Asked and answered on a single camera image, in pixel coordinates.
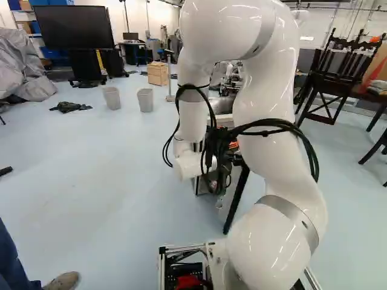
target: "shoe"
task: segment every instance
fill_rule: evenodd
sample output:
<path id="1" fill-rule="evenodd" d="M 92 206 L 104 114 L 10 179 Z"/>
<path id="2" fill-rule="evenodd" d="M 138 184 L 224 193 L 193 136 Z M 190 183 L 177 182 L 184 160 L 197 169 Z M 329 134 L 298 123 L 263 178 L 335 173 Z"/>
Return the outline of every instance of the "shoe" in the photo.
<path id="1" fill-rule="evenodd" d="M 74 290 L 80 281 L 78 272 L 62 274 L 43 287 L 43 290 Z"/>

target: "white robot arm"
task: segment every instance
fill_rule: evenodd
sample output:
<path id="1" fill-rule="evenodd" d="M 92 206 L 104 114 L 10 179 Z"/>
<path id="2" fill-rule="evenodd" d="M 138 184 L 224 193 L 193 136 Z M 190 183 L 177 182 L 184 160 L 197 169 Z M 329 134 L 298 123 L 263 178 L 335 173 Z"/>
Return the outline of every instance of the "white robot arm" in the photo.
<path id="1" fill-rule="evenodd" d="M 184 48 L 178 60 L 179 85 L 191 84 L 206 92 L 215 62 L 241 59 L 246 77 L 233 106 L 235 126 L 266 118 L 294 122 L 299 33 L 285 4 L 277 0 L 187 0 L 180 27 Z M 184 91 L 178 104 L 174 167 L 184 179 L 201 175 L 200 154 L 190 149 L 190 143 L 203 140 L 208 108 L 195 90 Z M 251 128 L 249 132 L 261 130 Z M 251 171 L 265 178 L 266 191 L 232 227 L 227 237 L 230 261 L 250 289 L 289 290 L 325 233 L 324 198 L 292 133 L 240 135 L 238 141 Z M 215 168 L 213 158 L 212 170 Z"/>

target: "tv stand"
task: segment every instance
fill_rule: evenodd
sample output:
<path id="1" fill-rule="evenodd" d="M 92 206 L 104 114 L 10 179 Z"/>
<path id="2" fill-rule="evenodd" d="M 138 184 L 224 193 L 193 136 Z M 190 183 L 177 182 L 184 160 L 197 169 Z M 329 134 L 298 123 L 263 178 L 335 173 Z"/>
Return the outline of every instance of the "tv stand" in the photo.
<path id="1" fill-rule="evenodd" d="M 68 81 L 73 88 L 94 88 L 99 83 L 106 84 L 107 76 L 101 73 L 95 50 L 70 50 L 68 56 L 74 73 L 74 78 Z"/>
<path id="2" fill-rule="evenodd" d="M 70 85 L 73 88 L 80 88 L 80 89 L 90 89 L 95 88 L 99 84 L 106 85 L 106 81 L 108 80 L 107 76 L 102 76 L 101 80 L 78 80 L 78 79 L 69 79 Z"/>

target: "gray floor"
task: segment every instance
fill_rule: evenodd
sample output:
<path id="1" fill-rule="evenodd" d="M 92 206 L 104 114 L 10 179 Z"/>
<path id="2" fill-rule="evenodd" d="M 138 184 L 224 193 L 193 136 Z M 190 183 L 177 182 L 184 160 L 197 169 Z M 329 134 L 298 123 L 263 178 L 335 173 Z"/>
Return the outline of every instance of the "gray floor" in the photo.
<path id="1" fill-rule="evenodd" d="M 2 116 L 0 213 L 31 279 L 47 282 L 64 271 L 83 275 L 80 290 L 156 289 L 160 245 L 188 245 L 222 237 L 207 198 L 196 198 L 161 158 L 177 122 L 167 87 L 156 87 L 155 112 L 141 114 L 139 74 L 114 79 L 123 107 L 109 111 L 101 88 L 73 89 L 43 103 L 25 103 Z M 177 81 L 174 80 L 174 91 Z M 59 101 L 94 109 L 62 115 Z M 320 187 L 330 213 L 327 235 L 311 267 L 324 289 L 384 289 L 387 284 L 386 157 L 358 160 L 381 136 L 386 121 L 368 134 L 369 117 L 343 112 L 335 126 L 306 120 L 302 129 L 317 151 Z M 238 216 L 263 194 L 251 176 Z"/>

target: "television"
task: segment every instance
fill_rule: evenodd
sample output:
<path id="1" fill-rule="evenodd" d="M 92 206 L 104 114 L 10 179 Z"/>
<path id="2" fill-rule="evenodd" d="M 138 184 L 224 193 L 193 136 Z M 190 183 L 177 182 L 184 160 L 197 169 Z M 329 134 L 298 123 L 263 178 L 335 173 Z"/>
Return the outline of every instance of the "television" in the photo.
<path id="1" fill-rule="evenodd" d="M 33 9 L 49 49 L 114 48 L 109 15 L 104 6 L 37 5 Z"/>

